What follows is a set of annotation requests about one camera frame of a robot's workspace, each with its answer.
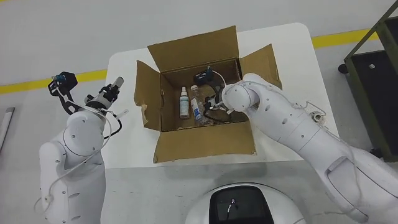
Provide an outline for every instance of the plastic bottle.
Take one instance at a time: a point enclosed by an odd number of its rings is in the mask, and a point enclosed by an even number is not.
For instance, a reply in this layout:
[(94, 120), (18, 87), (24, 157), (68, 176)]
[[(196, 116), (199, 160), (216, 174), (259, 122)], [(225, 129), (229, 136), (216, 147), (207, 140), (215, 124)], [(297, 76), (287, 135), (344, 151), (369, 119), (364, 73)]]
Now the plastic bottle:
[(189, 119), (189, 98), (184, 86), (180, 97), (180, 119)]
[(191, 99), (191, 106), (192, 106), (192, 113), (195, 117), (195, 121), (200, 124), (210, 124), (210, 120), (203, 115), (205, 107), (203, 106), (203, 96), (201, 95), (198, 86), (193, 85), (191, 86), (192, 91), (192, 99)]

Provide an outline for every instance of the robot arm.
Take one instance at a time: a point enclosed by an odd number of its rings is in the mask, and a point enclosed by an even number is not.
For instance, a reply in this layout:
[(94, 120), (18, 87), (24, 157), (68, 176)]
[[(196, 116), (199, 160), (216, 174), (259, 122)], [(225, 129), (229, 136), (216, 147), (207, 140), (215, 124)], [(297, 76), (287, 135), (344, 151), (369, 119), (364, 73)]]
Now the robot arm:
[(105, 196), (105, 167), (100, 152), (104, 116), (122, 84), (119, 77), (103, 87), (98, 96), (88, 95), (86, 106), (74, 103), (69, 93), (76, 85), (74, 74), (63, 72), (49, 85), (51, 94), (61, 99), (70, 114), (67, 127), (43, 144), (39, 152), (41, 201), (44, 217), (50, 223), (100, 223)]
[(343, 213), (361, 223), (396, 221), (398, 174), (383, 161), (340, 140), (258, 75), (227, 85), (222, 97), (230, 111), (244, 112), (265, 135), (306, 160)]

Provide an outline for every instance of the black panel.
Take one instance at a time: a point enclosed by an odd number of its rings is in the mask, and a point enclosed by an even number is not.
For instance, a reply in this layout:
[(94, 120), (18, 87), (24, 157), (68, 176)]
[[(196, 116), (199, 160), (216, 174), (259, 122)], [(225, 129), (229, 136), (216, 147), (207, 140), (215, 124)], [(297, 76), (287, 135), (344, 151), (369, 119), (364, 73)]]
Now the black panel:
[(391, 153), (396, 156), (398, 155), (398, 75), (385, 51), (354, 55), (352, 61)]
[(398, 44), (398, 17), (392, 17), (385, 21), (387, 28), (390, 30), (396, 44)]
[(211, 196), (210, 224), (274, 224), (268, 204), (257, 187), (236, 186)]

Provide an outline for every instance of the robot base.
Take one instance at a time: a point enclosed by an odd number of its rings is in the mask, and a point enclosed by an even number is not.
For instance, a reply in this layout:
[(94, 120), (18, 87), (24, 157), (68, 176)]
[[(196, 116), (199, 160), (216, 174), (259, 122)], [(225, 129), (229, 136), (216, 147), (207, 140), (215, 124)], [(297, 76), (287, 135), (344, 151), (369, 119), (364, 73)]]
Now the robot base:
[(282, 192), (262, 184), (229, 184), (206, 193), (191, 208), (185, 224), (295, 223), (303, 215)]

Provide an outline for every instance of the open cardboard box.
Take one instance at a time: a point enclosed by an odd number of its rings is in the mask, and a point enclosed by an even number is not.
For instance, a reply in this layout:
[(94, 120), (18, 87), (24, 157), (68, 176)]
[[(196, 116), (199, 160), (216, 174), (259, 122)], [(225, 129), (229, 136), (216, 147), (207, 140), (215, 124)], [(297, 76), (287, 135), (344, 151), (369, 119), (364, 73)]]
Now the open cardboard box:
[[(243, 113), (233, 113), (230, 123), (198, 126), (179, 118), (181, 88), (194, 85), (193, 76), (207, 66), (224, 76), (227, 84), (256, 73), (282, 88), (271, 44), (239, 58), (235, 26), (148, 46), (159, 71), (137, 61), (134, 101), (142, 108), (144, 127), (160, 131), (154, 163), (222, 154), (254, 154), (250, 123)], [(201, 86), (204, 96), (214, 95)], [(226, 114), (218, 112), (219, 118)]]

